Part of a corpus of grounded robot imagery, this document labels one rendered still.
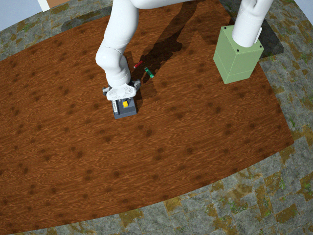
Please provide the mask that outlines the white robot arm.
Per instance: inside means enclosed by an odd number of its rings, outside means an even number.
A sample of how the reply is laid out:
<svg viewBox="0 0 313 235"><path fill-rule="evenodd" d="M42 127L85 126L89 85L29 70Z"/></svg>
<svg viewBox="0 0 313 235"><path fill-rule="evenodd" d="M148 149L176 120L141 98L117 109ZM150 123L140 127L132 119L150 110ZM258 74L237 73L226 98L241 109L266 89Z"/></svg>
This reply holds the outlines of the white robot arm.
<svg viewBox="0 0 313 235"><path fill-rule="evenodd" d="M153 9L185 1L191 0L113 0L105 39L96 54L96 63L105 70L108 84L112 87L107 92L108 100L136 95L136 88L128 85L131 75L123 53L137 30L139 9ZM273 1L241 1L232 31L232 38L237 44L251 47L257 42L261 25Z"/></svg>

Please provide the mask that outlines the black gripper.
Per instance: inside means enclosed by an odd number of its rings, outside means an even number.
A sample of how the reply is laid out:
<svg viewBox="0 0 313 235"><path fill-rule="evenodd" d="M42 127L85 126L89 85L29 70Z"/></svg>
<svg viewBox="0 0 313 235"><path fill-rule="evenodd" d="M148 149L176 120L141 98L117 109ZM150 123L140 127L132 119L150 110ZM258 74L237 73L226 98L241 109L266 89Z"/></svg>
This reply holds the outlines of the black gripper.
<svg viewBox="0 0 313 235"><path fill-rule="evenodd" d="M133 86L136 88L136 91L138 91L138 89L141 87L141 82L140 79L137 79L136 81L133 81L132 79L130 79L128 85ZM111 89L112 87L109 85L108 88L103 87L103 95L107 96L107 92Z"/></svg>

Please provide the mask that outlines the green aa battery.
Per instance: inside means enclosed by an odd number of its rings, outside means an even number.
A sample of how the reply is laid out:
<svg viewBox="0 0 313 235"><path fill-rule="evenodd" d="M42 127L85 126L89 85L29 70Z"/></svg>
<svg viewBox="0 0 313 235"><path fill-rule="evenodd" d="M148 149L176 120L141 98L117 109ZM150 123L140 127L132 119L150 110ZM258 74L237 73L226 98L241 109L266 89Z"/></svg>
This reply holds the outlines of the green aa battery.
<svg viewBox="0 0 313 235"><path fill-rule="evenodd" d="M154 75L151 73L151 71L147 67L145 68L145 71L149 74L151 78L154 77Z"/></svg>

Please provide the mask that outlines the grey rack of labelled bins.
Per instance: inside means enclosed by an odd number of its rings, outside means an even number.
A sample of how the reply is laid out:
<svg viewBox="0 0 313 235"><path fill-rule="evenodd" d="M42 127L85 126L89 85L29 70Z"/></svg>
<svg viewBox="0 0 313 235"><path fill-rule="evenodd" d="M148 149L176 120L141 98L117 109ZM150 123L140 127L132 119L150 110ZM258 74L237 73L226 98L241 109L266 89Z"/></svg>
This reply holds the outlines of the grey rack of labelled bins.
<svg viewBox="0 0 313 235"><path fill-rule="evenodd" d="M134 105L134 99L131 97L131 99L124 98L121 99L121 101L117 100L111 100L112 101L112 109L115 119L128 117L132 115L136 115L136 109ZM123 102L127 101L128 106L124 107Z"/></svg>

